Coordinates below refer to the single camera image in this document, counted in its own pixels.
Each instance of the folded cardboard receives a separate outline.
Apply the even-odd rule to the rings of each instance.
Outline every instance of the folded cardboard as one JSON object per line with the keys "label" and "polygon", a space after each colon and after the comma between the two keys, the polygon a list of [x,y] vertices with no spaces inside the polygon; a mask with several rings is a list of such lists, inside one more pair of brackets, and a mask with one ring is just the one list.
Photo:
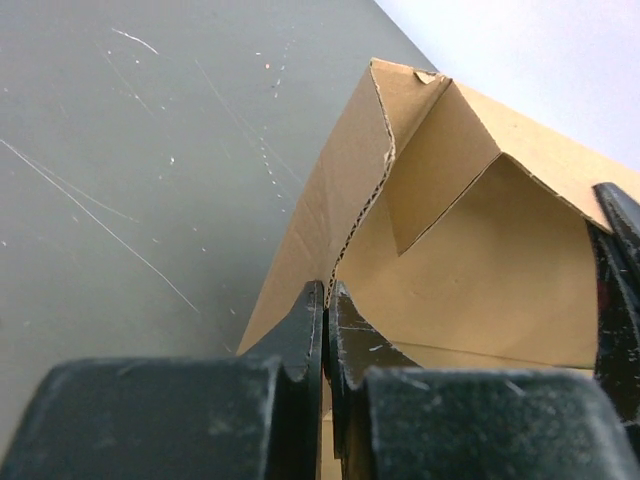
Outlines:
{"label": "folded cardboard", "polygon": [[592,368],[585,219],[609,230],[591,188],[604,181],[640,198],[627,167],[445,75],[372,60],[298,200],[240,352],[306,281],[323,280],[329,295],[338,278],[426,367]]}

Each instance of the brown cardboard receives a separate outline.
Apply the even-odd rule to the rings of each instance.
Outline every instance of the brown cardboard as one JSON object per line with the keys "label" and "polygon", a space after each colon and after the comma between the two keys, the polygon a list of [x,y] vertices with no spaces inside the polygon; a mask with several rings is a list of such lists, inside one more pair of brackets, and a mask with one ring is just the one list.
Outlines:
{"label": "brown cardboard", "polygon": [[593,367],[591,186],[640,175],[441,74],[373,60],[298,201],[240,345],[344,280],[424,366]]}

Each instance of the white wall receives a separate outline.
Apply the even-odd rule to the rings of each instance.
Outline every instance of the white wall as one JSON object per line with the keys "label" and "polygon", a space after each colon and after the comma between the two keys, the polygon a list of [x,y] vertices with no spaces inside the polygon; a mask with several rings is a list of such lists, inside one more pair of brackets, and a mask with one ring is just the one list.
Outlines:
{"label": "white wall", "polygon": [[376,1],[443,73],[640,170],[640,1]]}

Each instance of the gray surface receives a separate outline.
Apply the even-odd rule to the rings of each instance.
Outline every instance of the gray surface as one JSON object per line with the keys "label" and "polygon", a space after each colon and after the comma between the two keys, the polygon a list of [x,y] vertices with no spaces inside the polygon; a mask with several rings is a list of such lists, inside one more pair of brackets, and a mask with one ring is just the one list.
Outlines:
{"label": "gray surface", "polygon": [[0,452],[57,362],[235,350],[368,59],[428,67],[372,0],[239,3],[1,3]]}

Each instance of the cardboard flap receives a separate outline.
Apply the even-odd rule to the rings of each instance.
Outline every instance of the cardboard flap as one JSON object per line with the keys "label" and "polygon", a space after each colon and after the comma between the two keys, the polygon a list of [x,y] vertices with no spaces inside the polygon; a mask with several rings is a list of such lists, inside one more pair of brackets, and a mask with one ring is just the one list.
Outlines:
{"label": "cardboard flap", "polygon": [[595,263],[575,210],[501,155],[398,257],[386,195],[385,188],[354,236],[338,278],[387,339],[447,351],[467,366],[487,357],[593,365]]}
{"label": "cardboard flap", "polygon": [[399,156],[385,186],[397,252],[413,245],[499,154],[451,84]]}
{"label": "cardboard flap", "polygon": [[396,145],[396,157],[406,147],[451,79],[405,65],[371,60],[371,74]]}
{"label": "cardboard flap", "polygon": [[614,182],[632,197],[640,199],[638,172],[464,85],[454,84],[500,150],[595,225],[610,231],[593,194],[592,186],[596,183]]}

